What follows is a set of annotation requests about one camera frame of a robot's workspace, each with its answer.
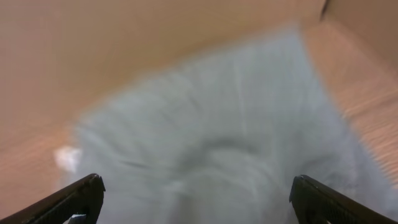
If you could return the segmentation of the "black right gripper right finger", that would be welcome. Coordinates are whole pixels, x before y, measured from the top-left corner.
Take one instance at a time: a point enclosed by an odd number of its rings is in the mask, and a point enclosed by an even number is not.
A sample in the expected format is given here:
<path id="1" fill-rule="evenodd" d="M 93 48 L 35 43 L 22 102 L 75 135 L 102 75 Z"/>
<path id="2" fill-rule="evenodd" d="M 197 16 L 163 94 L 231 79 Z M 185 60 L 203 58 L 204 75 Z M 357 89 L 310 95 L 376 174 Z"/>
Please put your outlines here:
<path id="1" fill-rule="evenodd" d="M 299 224 L 397 224 L 307 175 L 294 177 L 289 202 Z"/>

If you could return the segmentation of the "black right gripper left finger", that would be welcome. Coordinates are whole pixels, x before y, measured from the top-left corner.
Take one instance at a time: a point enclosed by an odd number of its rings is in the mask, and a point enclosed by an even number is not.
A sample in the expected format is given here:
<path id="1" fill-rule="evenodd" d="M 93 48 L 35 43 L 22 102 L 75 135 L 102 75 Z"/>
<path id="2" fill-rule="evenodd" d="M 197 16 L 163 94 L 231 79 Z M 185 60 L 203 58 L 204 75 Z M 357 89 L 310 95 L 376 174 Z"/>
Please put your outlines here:
<path id="1" fill-rule="evenodd" d="M 1 224 L 96 224 L 105 191 L 101 176 L 90 174 L 3 218 Z"/>

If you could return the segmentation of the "grey shorts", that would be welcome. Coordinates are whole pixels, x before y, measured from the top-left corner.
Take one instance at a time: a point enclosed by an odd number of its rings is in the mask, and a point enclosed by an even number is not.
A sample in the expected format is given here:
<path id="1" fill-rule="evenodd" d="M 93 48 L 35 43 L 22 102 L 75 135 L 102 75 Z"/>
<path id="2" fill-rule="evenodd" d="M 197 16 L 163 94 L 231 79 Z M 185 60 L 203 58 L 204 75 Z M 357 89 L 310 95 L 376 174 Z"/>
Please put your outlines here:
<path id="1" fill-rule="evenodd" d="M 123 90 L 76 125 L 72 183 L 102 176 L 100 223 L 296 223 L 308 175 L 397 218 L 397 191 L 329 99 L 295 29 Z"/>

